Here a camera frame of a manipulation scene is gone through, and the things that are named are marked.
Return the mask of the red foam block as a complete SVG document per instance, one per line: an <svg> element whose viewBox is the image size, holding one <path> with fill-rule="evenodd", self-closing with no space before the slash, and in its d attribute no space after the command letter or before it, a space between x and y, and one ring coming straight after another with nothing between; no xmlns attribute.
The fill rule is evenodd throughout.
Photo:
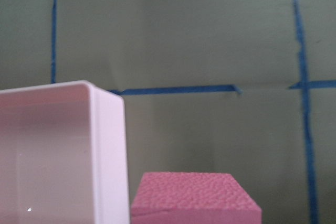
<svg viewBox="0 0 336 224"><path fill-rule="evenodd" d="M231 174L144 173L132 223L261 223L262 209Z"/></svg>

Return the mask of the pink plastic bin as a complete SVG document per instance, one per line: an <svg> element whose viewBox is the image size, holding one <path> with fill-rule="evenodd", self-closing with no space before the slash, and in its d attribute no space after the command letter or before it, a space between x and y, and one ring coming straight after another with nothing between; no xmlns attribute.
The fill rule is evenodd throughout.
<svg viewBox="0 0 336 224"><path fill-rule="evenodd" d="M87 81L1 91L1 223L129 223L124 100Z"/></svg>

